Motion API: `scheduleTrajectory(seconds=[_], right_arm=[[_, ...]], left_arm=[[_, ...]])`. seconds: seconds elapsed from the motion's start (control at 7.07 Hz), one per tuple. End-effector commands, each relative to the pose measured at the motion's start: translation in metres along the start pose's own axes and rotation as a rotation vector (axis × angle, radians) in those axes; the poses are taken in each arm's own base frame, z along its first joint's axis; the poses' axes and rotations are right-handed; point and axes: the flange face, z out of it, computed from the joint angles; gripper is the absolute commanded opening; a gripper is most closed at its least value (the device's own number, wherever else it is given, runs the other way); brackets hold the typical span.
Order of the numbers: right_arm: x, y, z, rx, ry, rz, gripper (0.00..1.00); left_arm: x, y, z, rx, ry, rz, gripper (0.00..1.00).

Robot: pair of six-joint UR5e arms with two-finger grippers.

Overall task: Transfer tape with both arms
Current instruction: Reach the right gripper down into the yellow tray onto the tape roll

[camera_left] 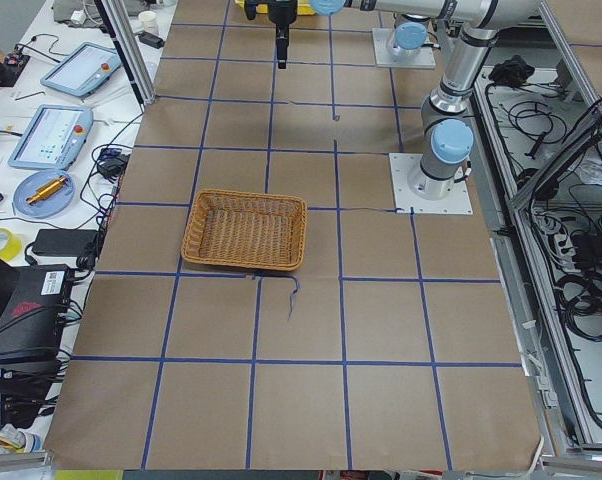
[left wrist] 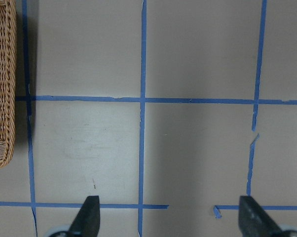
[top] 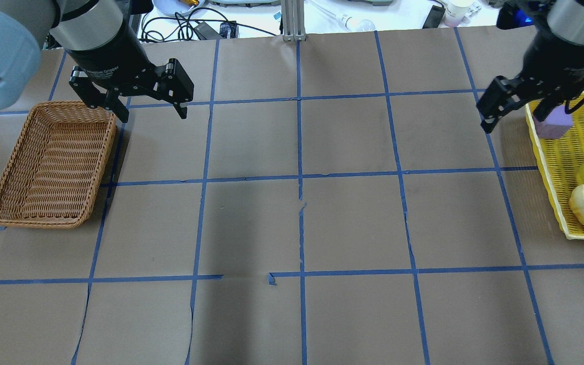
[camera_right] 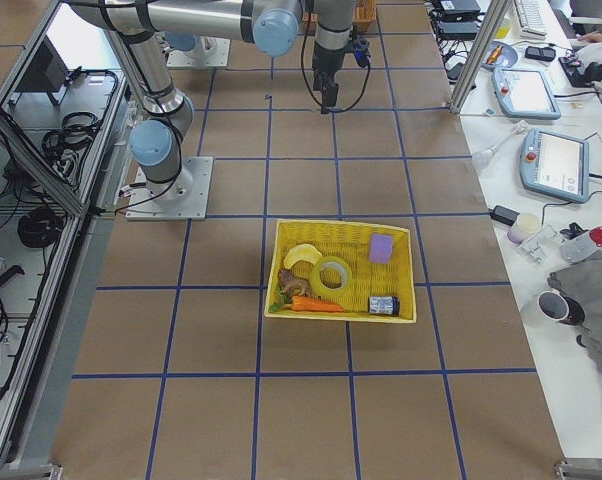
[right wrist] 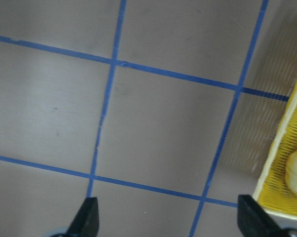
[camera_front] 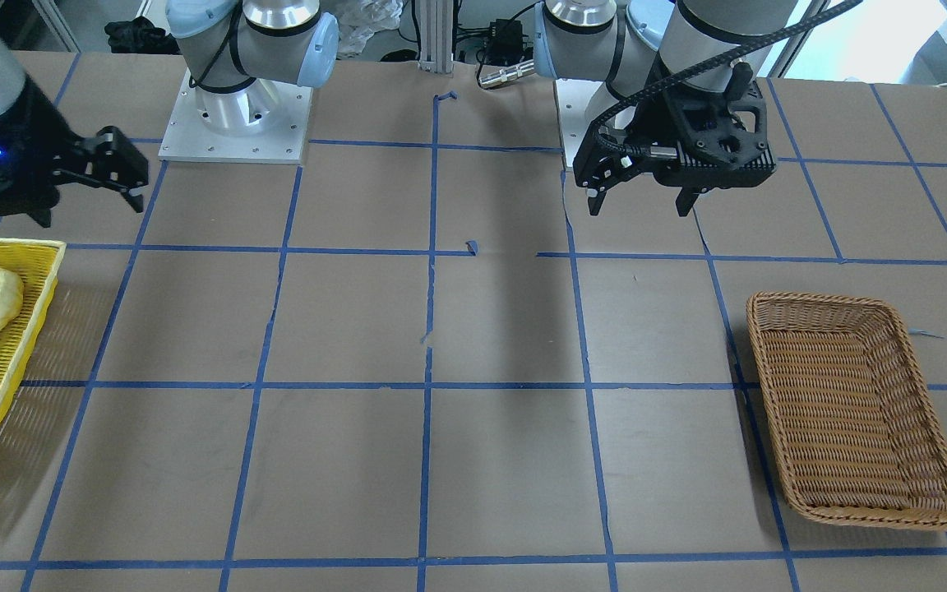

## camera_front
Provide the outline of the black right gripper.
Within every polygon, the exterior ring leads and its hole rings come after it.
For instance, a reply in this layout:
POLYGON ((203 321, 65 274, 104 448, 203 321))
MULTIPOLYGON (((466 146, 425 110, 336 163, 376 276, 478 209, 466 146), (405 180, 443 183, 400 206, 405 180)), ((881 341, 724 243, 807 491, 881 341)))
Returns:
POLYGON ((142 213, 148 160, 113 125, 93 137, 72 135, 38 84, 27 82, 0 115, 0 217, 26 215, 48 228, 60 200, 57 185, 69 183, 117 192, 142 213))

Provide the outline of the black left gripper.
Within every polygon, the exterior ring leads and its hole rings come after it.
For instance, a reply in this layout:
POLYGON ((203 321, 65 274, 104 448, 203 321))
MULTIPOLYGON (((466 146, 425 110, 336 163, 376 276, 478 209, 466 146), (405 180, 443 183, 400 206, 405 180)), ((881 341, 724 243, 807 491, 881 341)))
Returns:
MULTIPOLYGON (((655 173, 677 161, 679 150, 673 137, 658 137, 635 124, 627 128, 606 125, 603 131, 602 125, 591 123, 576 150, 575 181, 585 188, 590 216, 598 216, 609 188, 628 183, 643 173, 655 173)), ((707 187, 682 187, 674 200, 677 214, 687 217, 707 191, 707 187)))

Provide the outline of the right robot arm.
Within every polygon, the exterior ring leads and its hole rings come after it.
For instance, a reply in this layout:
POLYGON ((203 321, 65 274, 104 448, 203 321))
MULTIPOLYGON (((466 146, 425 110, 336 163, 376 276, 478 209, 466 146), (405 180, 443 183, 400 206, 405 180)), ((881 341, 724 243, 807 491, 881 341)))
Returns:
MULTIPOLYGON (((104 27, 113 53, 180 55, 196 111, 217 135, 256 134, 275 116, 275 83, 319 89, 340 26, 318 1, 169 1, 168 27, 145 16, 104 27)), ((74 132, 0 38, 0 217, 48 228, 60 185, 117 192, 144 210, 148 160, 119 127, 74 132)))

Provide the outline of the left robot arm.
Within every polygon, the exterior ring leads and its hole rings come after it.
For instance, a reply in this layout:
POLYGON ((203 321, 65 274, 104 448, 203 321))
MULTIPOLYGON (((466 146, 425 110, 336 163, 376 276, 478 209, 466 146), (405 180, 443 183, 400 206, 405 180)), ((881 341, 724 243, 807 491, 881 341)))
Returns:
POLYGON ((679 188, 686 216, 704 192, 758 187, 777 169, 756 81, 768 48, 729 58, 644 98, 645 87, 781 30, 793 1, 541 1, 534 64, 550 79, 600 84, 572 161, 589 213, 649 173, 679 188))

